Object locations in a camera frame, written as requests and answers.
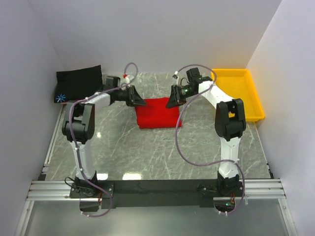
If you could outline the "red t shirt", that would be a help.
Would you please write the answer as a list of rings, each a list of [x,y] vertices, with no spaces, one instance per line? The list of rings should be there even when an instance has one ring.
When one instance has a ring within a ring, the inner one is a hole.
[[[169,98],[145,99],[146,106],[135,107],[140,129],[175,128],[180,115],[179,107],[166,108]]]

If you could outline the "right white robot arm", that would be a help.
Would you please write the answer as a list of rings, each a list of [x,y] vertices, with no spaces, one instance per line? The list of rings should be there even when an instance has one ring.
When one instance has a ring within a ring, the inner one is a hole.
[[[173,75],[176,84],[171,87],[171,94],[166,108],[187,107],[198,97],[203,96],[216,109],[215,131],[220,138],[220,160],[216,180],[216,192],[221,196],[230,195],[236,190],[243,190],[244,184],[239,181],[244,176],[238,165],[238,151],[243,132],[246,130],[245,108],[243,100],[233,98],[223,92],[217,85],[217,74],[211,77],[202,76],[199,64],[186,66],[185,86],[182,85],[178,71]]]

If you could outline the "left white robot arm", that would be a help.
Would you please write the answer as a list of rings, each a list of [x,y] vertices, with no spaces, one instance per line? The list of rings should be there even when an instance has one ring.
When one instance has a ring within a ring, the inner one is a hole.
[[[70,142],[73,150],[76,177],[73,180],[74,191],[86,197],[97,193],[108,193],[98,182],[97,171],[91,158],[91,139],[95,133],[95,114],[116,101],[124,101],[129,107],[146,106],[134,85],[135,76],[124,75],[125,82],[120,84],[119,77],[108,76],[104,90],[78,101],[69,101],[63,119],[62,133]]]

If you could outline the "folded black t shirt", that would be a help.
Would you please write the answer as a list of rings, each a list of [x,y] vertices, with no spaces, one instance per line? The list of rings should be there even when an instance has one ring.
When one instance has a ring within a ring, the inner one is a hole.
[[[81,100],[103,90],[101,66],[56,73],[54,103]]]

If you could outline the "yellow plastic bin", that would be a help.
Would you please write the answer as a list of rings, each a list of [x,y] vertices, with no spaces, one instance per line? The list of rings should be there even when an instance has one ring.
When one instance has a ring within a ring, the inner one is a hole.
[[[265,113],[256,91],[251,73],[247,69],[214,69],[216,85],[233,98],[244,102],[246,121],[258,122]]]

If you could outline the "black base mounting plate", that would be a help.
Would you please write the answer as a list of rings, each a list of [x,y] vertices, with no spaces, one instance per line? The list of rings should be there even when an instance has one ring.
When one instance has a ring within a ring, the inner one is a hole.
[[[214,207],[215,198],[241,197],[244,184],[238,179],[99,180],[106,192],[76,179],[71,199],[94,200],[102,209],[109,207]]]

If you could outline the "aluminium frame rail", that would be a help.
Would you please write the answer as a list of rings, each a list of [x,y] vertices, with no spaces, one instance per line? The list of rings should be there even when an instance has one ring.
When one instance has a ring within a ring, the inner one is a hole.
[[[246,199],[285,199],[280,179],[246,179]],[[70,201],[70,187],[62,181],[32,181],[27,201]]]

